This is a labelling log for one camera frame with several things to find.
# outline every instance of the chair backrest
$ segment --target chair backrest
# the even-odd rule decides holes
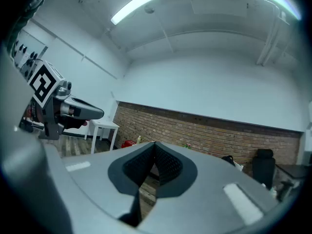
[[[259,149],[257,157],[253,158],[253,178],[267,189],[271,189],[275,169],[275,159],[271,149]]]

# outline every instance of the ceiling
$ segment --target ceiling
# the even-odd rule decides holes
[[[155,9],[153,14],[147,14],[142,6],[119,24],[113,25],[110,19],[129,1],[83,0],[82,3],[84,9],[106,29],[114,44],[124,52],[164,38],[162,29],[169,38],[196,32],[233,32],[265,41],[273,21],[273,6],[265,0],[229,0],[243,1],[246,4],[246,8],[242,8],[245,16],[221,14],[219,9],[228,0],[210,0],[212,6],[209,8],[213,9],[208,14],[195,14],[191,0],[153,0],[148,4]],[[287,12],[286,21],[279,29],[281,36],[277,46],[280,48],[287,43],[296,22]],[[300,35],[296,31],[287,52],[297,58],[299,46]]]

